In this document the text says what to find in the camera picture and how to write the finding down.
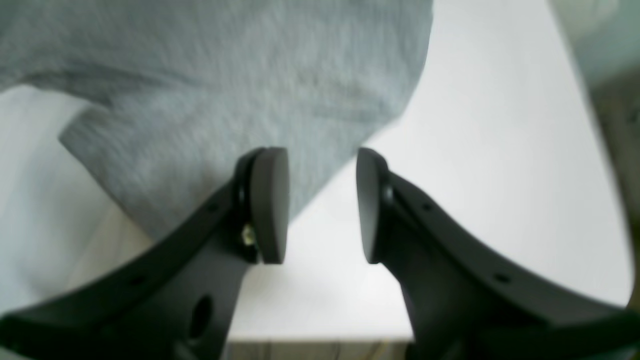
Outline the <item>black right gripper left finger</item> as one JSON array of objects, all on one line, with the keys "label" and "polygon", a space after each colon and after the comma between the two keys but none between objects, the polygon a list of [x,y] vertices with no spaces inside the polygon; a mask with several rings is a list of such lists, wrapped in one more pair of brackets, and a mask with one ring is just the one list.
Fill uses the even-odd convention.
[{"label": "black right gripper left finger", "polygon": [[87,285],[1,318],[1,346],[34,360],[217,360],[243,278],[283,264],[290,162],[256,148],[169,237]]}]

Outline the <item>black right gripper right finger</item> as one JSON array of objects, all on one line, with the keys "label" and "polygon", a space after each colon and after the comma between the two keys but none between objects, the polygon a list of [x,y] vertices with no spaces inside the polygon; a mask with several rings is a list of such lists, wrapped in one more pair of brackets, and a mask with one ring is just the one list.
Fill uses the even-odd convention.
[{"label": "black right gripper right finger", "polygon": [[407,360],[628,360],[639,313],[554,284],[492,250],[375,150],[356,160],[370,264],[400,285]]}]

